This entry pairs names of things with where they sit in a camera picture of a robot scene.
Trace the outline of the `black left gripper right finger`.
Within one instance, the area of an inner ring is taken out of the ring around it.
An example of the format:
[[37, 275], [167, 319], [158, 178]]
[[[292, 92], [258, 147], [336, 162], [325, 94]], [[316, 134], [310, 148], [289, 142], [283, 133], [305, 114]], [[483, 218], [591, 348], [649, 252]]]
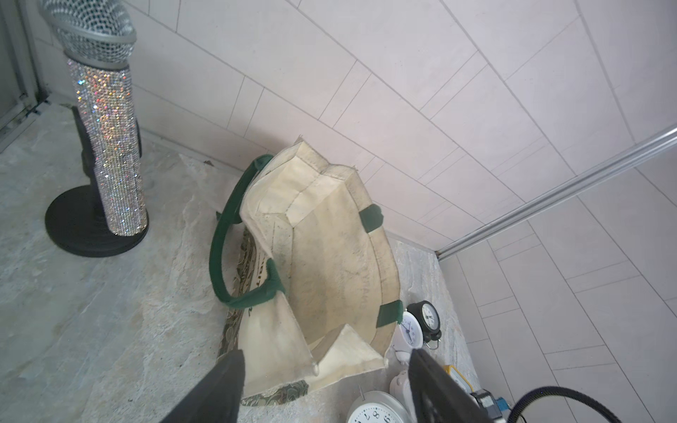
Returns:
[[418, 422], [492, 422], [424, 349], [412, 351], [408, 378]]

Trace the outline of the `small black alarm clock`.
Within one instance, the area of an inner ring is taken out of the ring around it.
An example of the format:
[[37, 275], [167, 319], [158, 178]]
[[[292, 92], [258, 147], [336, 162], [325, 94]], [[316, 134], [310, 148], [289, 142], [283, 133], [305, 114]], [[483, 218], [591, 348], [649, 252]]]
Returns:
[[442, 338], [442, 329], [441, 319], [435, 306], [429, 301], [419, 301], [409, 304], [407, 311], [421, 326], [424, 344], [430, 350], [437, 350]]

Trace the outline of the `white twin bell alarm clock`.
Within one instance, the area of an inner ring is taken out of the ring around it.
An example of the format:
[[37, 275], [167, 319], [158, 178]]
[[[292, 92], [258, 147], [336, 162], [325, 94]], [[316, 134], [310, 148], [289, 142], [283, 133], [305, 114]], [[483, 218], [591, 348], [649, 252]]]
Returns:
[[354, 400], [347, 423], [410, 423], [409, 412], [396, 398], [383, 391], [362, 393]]

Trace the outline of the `white plastic alarm clock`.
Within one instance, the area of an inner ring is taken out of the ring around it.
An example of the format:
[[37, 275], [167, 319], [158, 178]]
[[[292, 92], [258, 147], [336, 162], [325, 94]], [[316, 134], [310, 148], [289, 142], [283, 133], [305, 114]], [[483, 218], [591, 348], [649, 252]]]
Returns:
[[423, 331], [416, 317], [408, 311], [393, 334], [391, 347], [398, 362], [408, 365], [413, 350], [423, 347]]

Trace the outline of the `canvas tote bag green handles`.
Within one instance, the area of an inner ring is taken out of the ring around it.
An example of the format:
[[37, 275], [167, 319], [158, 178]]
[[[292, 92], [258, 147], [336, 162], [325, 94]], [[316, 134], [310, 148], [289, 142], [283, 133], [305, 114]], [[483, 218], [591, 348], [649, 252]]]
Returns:
[[384, 216], [358, 172], [298, 140], [247, 167], [209, 257], [244, 357], [242, 404], [285, 405], [387, 367], [404, 305]]

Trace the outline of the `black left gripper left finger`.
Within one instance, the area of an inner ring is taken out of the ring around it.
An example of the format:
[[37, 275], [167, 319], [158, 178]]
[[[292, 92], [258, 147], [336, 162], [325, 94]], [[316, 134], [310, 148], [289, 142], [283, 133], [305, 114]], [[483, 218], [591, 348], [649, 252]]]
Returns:
[[236, 422], [244, 382], [243, 351], [228, 352], [161, 422]]

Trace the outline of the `yellow square alarm clock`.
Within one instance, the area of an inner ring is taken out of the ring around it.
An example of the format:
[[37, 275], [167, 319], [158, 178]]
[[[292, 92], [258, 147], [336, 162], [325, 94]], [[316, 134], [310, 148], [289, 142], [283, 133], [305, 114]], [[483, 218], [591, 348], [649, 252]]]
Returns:
[[458, 384], [458, 386], [465, 391], [466, 394], [470, 395], [474, 392], [472, 384], [452, 365], [446, 365], [444, 367], [445, 372], [451, 377], [451, 379]]

